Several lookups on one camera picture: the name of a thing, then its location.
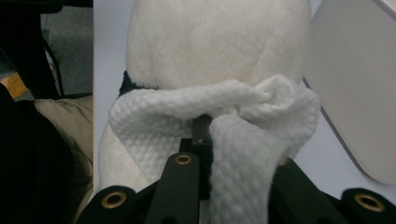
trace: white surface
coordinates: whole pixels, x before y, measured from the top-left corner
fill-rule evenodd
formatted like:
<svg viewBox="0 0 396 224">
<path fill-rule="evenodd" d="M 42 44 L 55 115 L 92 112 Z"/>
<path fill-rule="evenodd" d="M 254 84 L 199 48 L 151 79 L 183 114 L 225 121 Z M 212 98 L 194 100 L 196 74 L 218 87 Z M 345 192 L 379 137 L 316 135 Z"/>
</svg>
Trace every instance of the white surface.
<svg viewBox="0 0 396 224">
<path fill-rule="evenodd" d="M 93 8 L 94 151 L 117 99 L 125 71 L 126 38 L 133 0 L 95 0 Z"/>
<path fill-rule="evenodd" d="M 312 0 L 313 8 L 320 1 Z M 106 126 L 108 111 L 116 100 L 125 70 L 128 22 L 134 1 L 94 1 L 94 144 Z M 340 198 L 348 188 L 374 190 L 396 203 L 396 188 L 363 175 L 352 163 L 327 122 L 321 118 L 317 132 L 296 158 L 319 189 Z"/>
</svg>

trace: white towel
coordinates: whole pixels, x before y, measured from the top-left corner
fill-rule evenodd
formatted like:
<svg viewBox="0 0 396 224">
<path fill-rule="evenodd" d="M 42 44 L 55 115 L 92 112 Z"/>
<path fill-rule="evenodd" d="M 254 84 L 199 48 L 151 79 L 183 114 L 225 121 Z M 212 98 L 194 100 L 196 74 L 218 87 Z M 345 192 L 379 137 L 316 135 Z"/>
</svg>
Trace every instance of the white towel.
<svg viewBox="0 0 396 224">
<path fill-rule="evenodd" d="M 178 152 L 180 139 L 191 137 L 191 120 L 210 115 L 211 221 L 264 223 L 275 168 L 313 134 L 318 112 L 311 90 L 278 75 L 255 87 L 228 80 L 172 91 L 130 91 L 113 105 L 109 123 L 131 156 L 120 160 L 133 158 L 150 184 Z M 118 175 L 114 165 L 99 164 L 102 181 Z"/>
<path fill-rule="evenodd" d="M 318 96 L 296 84 L 309 25 L 307 0 L 135 1 L 127 71 L 159 90 L 130 91 L 114 103 L 96 190 L 139 191 L 158 180 L 180 139 L 191 137 L 191 120 L 207 114 L 213 189 L 211 214 L 201 220 L 266 223 L 276 166 L 317 125 Z"/>
</svg>

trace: textured fabric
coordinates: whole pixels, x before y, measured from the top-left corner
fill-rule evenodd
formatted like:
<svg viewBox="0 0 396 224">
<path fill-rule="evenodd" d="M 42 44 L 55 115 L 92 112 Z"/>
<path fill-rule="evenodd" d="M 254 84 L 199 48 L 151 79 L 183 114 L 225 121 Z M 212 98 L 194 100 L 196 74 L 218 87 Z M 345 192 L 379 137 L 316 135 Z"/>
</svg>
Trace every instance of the textured fabric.
<svg viewBox="0 0 396 224">
<path fill-rule="evenodd" d="M 191 120 L 210 115 L 215 154 L 211 220 L 264 223 L 276 165 L 313 134 L 318 110 L 311 90 L 278 75 L 255 87 L 228 80 L 174 91 L 130 91 L 113 105 L 109 123 L 130 156 L 120 161 L 134 161 L 152 183 L 167 158 L 178 152 L 180 139 L 191 137 Z M 110 150 L 101 147 L 101 153 Z M 112 171 L 114 162 L 100 162 L 99 172 L 106 174 L 101 182 L 117 178 L 120 169 Z"/>
<path fill-rule="evenodd" d="M 92 194 L 92 96 L 36 100 L 35 108 L 56 128 L 74 159 L 72 190 L 64 223 L 75 223 Z"/>
<path fill-rule="evenodd" d="M 136 0 L 126 67 L 140 86 L 179 89 L 304 75 L 308 0 Z"/>
</svg>

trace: black fabric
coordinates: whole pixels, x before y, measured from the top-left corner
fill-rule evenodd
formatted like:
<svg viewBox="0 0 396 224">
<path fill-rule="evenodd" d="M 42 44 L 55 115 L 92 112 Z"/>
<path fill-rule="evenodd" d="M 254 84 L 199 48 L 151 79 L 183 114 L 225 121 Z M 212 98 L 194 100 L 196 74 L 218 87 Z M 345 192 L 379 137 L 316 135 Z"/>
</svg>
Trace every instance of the black fabric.
<svg viewBox="0 0 396 224">
<path fill-rule="evenodd" d="M 158 90 L 158 88 L 146 88 L 143 86 L 139 86 L 136 83 L 132 82 L 132 80 L 128 76 L 128 72 L 125 71 L 123 73 L 123 80 L 120 87 L 119 97 L 124 95 L 125 93 L 133 90 Z"/>
<path fill-rule="evenodd" d="M 33 102 L 0 84 L 0 223 L 62 223 L 73 158 Z"/>
</svg>

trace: white padded material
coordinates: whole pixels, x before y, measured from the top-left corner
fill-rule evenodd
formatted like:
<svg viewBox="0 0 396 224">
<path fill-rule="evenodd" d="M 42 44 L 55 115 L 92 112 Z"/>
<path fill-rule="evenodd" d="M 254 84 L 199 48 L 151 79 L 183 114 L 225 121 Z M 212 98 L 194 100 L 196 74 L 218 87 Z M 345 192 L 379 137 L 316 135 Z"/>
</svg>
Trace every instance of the white padded material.
<svg viewBox="0 0 396 224">
<path fill-rule="evenodd" d="M 283 74 L 300 82 L 308 0 L 136 0 L 126 67 L 135 83 L 179 89 Z"/>
</svg>

